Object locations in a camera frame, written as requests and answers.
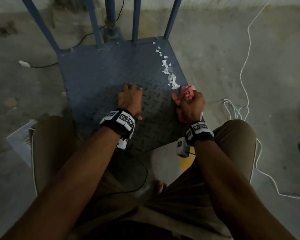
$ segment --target person's left hand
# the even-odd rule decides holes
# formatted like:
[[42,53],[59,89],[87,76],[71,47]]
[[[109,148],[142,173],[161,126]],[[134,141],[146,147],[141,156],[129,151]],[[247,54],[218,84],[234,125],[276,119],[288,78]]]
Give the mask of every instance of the person's left hand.
[[136,89],[134,84],[123,85],[123,92],[119,95],[119,108],[126,109],[138,120],[142,120],[141,117],[141,100],[142,100],[142,88]]

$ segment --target pink cloth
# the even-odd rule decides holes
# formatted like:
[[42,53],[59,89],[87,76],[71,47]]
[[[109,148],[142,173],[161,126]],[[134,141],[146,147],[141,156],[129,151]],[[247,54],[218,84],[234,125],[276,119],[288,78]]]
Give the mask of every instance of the pink cloth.
[[[192,100],[192,98],[194,96],[193,90],[195,90],[195,89],[196,89],[195,86],[182,86],[180,89],[179,97],[175,93],[172,93],[171,94],[172,99],[175,101],[177,106],[180,106],[180,101],[182,98],[184,98],[187,102]],[[178,118],[179,118],[180,122],[187,123],[187,121],[183,117],[180,107],[176,108],[176,113],[178,114]]]

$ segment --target black wrist strap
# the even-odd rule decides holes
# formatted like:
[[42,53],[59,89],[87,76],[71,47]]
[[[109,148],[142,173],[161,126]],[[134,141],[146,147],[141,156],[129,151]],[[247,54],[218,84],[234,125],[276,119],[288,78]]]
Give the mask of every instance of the black wrist strap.
[[122,139],[128,139],[133,132],[135,123],[135,119],[128,110],[118,108],[108,113],[108,115],[101,120],[100,125],[101,127],[106,126],[112,129],[115,133],[120,135]]
[[185,139],[188,145],[194,146],[197,140],[213,141],[213,132],[208,128],[205,122],[195,121],[190,124],[186,132]]

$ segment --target person's right arm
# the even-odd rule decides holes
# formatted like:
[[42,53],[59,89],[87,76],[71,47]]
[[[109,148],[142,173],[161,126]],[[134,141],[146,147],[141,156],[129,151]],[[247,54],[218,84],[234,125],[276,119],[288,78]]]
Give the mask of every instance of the person's right arm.
[[[194,99],[181,101],[189,123],[200,120],[204,98],[195,91]],[[213,209],[234,239],[295,239],[266,209],[248,180],[214,141],[194,145],[196,160],[208,188]]]

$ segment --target metal bar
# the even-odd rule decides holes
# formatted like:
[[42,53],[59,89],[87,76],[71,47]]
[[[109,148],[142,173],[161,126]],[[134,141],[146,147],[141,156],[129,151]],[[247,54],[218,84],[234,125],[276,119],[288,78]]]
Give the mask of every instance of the metal bar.
[[96,18],[96,13],[94,11],[93,0],[85,0],[85,4],[86,4],[86,7],[87,7],[88,12],[89,12],[94,38],[96,40],[96,47],[100,48],[102,43],[101,43],[101,38],[100,38],[99,26],[98,26],[98,22],[97,22],[97,18]]
[[107,14],[107,29],[110,36],[116,35],[116,4],[115,0],[104,0]]
[[132,25],[132,42],[138,40],[139,18],[140,18],[141,0],[134,0],[133,6],[133,25]]
[[48,42],[50,43],[54,51],[57,54],[61,53],[60,47],[58,46],[56,40],[52,36],[52,33],[44,23],[44,20],[40,16],[40,13],[36,8],[36,6],[34,5],[34,3],[32,2],[32,0],[22,0],[22,2],[24,3],[25,7],[28,9],[29,13],[32,15],[33,19],[39,26],[41,32],[44,34],[44,36],[46,36],[46,39],[48,40]]
[[164,36],[163,36],[164,39],[169,38],[169,35],[171,33],[174,20],[176,19],[181,1],[182,0],[174,0],[173,7],[172,7],[172,10],[171,10],[171,13],[170,13],[169,20],[168,20],[168,24],[167,24],[167,27],[166,27],[166,31],[164,32]]

